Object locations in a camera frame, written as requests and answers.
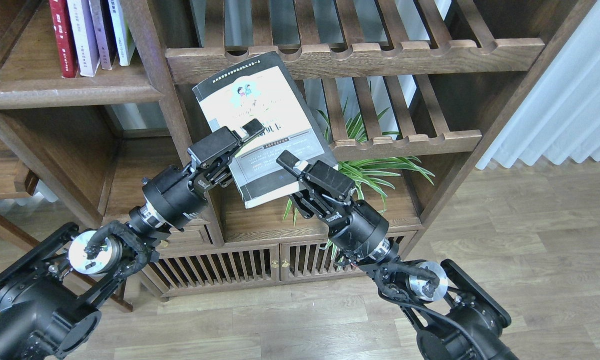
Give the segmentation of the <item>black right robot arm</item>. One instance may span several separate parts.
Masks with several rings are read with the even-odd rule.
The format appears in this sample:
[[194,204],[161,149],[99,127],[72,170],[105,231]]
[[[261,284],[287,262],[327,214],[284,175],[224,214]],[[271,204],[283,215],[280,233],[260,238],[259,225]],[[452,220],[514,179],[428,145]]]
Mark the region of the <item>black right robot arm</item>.
[[366,201],[354,200],[353,180],[289,151],[277,163],[301,184],[290,196],[300,214],[328,225],[329,240],[338,248],[335,264],[361,269],[380,298],[398,305],[415,328],[424,359],[516,358],[500,339],[510,315],[453,260],[401,260],[398,244],[386,235],[387,220]]

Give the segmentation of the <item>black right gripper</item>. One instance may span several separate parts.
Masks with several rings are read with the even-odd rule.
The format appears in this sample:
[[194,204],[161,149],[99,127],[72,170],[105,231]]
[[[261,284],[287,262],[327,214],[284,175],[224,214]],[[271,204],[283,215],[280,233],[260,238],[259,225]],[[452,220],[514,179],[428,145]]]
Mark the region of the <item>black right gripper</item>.
[[380,261],[389,254],[388,221],[366,201],[352,199],[355,183],[323,161],[310,164],[285,150],[276,159],[300,182],[290,195],[306,219],[318,217],[329,228],[328,239],[350,261]]

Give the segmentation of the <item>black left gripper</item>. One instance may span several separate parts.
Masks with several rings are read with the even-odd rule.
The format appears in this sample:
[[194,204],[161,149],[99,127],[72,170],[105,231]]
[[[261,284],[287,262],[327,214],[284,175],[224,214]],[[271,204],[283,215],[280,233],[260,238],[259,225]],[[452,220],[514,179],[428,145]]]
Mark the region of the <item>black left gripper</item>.
[[145,178],[141,221],[146,231],[183,230],[208,205],[205,192],[232,180],[230,161],[217,159],[231,157],[264,130],[255,118],[237,130],[224,126],[188,148],[191,162],[184,168],[171,165],[153,179]]

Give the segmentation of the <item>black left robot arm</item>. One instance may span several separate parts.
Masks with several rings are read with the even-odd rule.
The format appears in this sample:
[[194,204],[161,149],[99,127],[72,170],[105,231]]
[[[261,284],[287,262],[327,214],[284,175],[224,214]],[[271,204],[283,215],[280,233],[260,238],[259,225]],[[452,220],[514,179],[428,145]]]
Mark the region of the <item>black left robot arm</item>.
[[205,192],[231,181],[229,164],[263,133],[254,119],[224,126],[188,148],[191,162],[143,180],[146,203],[98,230],[67,223],[0,273],[0,360],[66,358],[101,319],[100,307],[130,276],[159,258],[170,230],[207,206]]

